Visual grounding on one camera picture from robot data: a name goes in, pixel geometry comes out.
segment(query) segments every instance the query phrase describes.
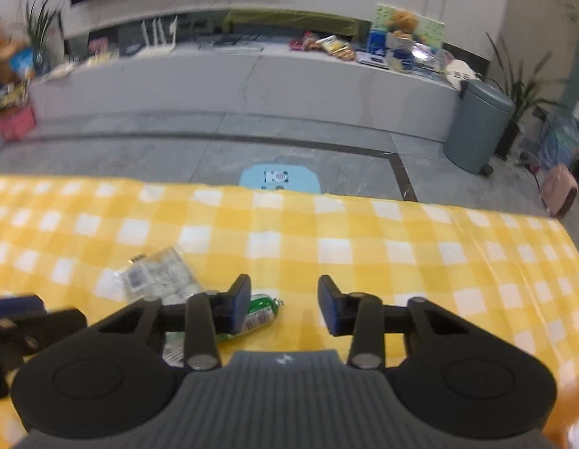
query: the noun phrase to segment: potted plant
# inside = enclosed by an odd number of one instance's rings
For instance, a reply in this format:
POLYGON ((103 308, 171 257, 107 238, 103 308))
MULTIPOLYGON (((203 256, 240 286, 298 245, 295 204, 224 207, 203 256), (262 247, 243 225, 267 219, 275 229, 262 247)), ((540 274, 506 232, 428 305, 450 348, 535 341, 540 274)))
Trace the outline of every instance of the potted plant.
POLYGON ((543 58, 539 61, 539 64, 533 70, 533 74, 531 74, 530 79, 527 82, 524 81, 524 61, 520 59, 518 63, 518 70, 516 74, 514 73, 514 67, 512 66, 512 59, 510 58, 510 53, 506 47, 506 43, 504 42, 503 38, 500 37, 500 44, 503 48, 504 54, 506 56, 506 65, 504 65, 504 59, 497 49, 497 46, 491 36, 487 33, 487 37, 493 46, 493 50, 495 51, 495 57, 497 58, 497 63, 500 66, 500 69, 503 73, 503 81, 504 86, 502 87, 498 82, 494 81, 499 87, 500 90, 508 95, 512 101, 514 101, 514 111, 512 113, 512 117, 510 118, 510 122, 506 127, 506 131, 501 136, 500 143, 498 143, 497 148, 495 149, 495 155, 500 157, 500 159, 505 160, 507 157, 510 148, 512 147, 512 143, 516 139, 516 136, 520 133, 520 123, 522 121, 522 117, 525 113, 533 109, 535 106, 539 106, 539 104, 552 104, 554 106, 560 106, 560 103, 557 101, 545 99, 541 97, 543 89, 546 86, 553 85, 553 84, 565 84, 568 82, 568 79, 540 79, 539 73, 542 71, 543 67, 549 62, 549 59, 552 58, 553 52, 547 52, 543 58))
POLYGON ((25 4, 25 17, 28 38, 34 53, 34 70, 38 76, 46 73, 50 67, 48 54, 46 51, 46 33, 51 26, 52 21, 57 15, 59 8, 50 11, 47 8, 50 0, 42 0, 40 11, 35 14, 34 8, 38 0, 34 0, 32 6, 27 2, 25 4))

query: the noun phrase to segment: blue plastic stool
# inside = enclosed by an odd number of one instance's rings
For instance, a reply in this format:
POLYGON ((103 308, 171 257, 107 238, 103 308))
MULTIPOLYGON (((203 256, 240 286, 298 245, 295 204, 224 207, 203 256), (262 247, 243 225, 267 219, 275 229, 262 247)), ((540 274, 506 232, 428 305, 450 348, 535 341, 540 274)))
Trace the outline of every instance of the blue plastic stool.
POLYGON ((240 186, 248 189, 282 190, 320 194, 316 174, 301 165, 258 164, 244 169, 240 186))

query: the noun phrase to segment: yellow cloth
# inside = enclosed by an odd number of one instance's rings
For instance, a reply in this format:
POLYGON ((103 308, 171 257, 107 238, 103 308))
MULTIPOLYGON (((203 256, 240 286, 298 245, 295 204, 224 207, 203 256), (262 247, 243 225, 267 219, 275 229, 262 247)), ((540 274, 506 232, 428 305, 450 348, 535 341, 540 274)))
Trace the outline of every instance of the yellow cloth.
MULTIPOLYGON (((264 350, 335 348, 316 288, 404 305, 426 296, 526 349, 558 383, 579 377, 579 255, 555 220, 366 198, 255 192, 132 180, 0 177, 0 295, 37 293, 94 322, 119 309, 113 273, 139 253, 181 244, 204 289, 238 274, 284 300, 270 327, 223 344, 264 350)), ((387 335, 388 364, 404 356, 387 335)), ((0 449, 22 429, 0 402, 0 449)))

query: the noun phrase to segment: teddy bear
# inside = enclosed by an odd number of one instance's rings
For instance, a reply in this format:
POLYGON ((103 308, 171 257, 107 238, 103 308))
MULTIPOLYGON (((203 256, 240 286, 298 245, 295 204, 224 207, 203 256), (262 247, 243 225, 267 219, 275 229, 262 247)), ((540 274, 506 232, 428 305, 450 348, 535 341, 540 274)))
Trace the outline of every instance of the teddy bear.
POLYGON ((395 10, 391 16, 391 20, 387 21, 389 31, 393 32, 393 37, 402 39, 412 39, 412 34, 420 19, 408 10, 395 10))

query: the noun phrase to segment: gray tile floor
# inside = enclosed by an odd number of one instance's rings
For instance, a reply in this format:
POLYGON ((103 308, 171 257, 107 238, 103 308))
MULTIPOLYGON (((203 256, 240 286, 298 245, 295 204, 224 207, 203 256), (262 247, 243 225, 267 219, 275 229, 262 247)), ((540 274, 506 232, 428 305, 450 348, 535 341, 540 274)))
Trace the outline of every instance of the gray tile floor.
MULTIPOLYGON (((263 116, 124 115, 40 124, 25 142, 0 140, 0 173, 222 185, 237 184, 256 163, 280 163, 315 172, 324 193, 401 199, 386 160, 392 153, 400 155, 420 202, 547 215, 534 178, 510 163, 492 159, 495 173, 483 178, 456 167, 432 140, 263 116)), ((562 222, 579 250, 579 200, 562 222)))

